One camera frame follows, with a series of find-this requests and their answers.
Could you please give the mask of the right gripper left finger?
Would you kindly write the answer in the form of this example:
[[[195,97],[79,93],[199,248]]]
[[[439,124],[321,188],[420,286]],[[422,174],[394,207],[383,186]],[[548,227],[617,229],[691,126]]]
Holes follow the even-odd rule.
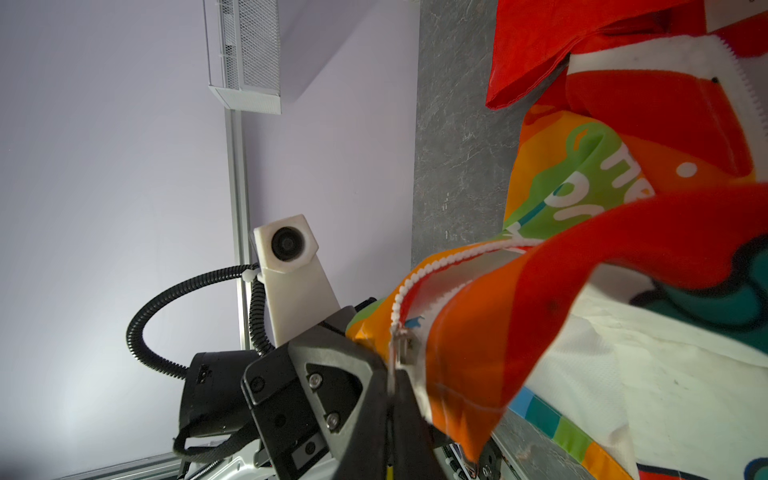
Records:
[[[354,429],[339,460],[334,479],[386,479],[388,462],[389,374],[367,364],[332,363],[345,373],[365,373],[368,383],[356,406]]]

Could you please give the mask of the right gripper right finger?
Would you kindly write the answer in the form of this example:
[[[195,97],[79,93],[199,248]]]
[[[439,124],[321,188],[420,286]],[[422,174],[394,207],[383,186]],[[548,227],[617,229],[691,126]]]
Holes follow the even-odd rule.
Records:
[[[395,480],[444,480],[432,439],[421,416],[409,376],[395,372],[392,397],[392,459]]]

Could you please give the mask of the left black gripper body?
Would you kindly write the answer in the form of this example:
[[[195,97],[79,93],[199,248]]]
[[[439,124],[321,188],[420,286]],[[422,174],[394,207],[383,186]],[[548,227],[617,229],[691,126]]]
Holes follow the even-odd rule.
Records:
[[[251,416],[280,479],[300,479],[331,452],[284,345],[245,369]]]

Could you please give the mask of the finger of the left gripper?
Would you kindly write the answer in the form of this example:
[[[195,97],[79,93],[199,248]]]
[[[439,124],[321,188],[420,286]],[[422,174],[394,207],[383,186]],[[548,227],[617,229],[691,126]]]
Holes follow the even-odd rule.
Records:
[[[357,310],[345,306],[288,343],[288,354],[331,450],[345,450],[369,375],[345,373],[332,363],[385,368],[378,354],[350,340],[345,331]]]

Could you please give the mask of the rainbow red kids jacket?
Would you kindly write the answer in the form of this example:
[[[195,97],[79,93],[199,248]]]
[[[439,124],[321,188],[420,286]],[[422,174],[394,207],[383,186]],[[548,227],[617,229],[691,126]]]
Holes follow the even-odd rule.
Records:
[[[478,462],[513,412],[597,479],[767,475],[767,5],[502,1],[502,232],[346,335]]]

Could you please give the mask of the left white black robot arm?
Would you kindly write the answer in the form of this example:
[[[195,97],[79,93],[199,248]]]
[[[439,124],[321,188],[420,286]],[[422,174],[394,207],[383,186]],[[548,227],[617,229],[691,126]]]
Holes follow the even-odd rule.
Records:
[[[211,454],[211,478],[328,478],[346,453],[380,356],[348,339],[347,306],[274,351],[197,354],[186,375],[183,440],[238,431],[227,455]]]

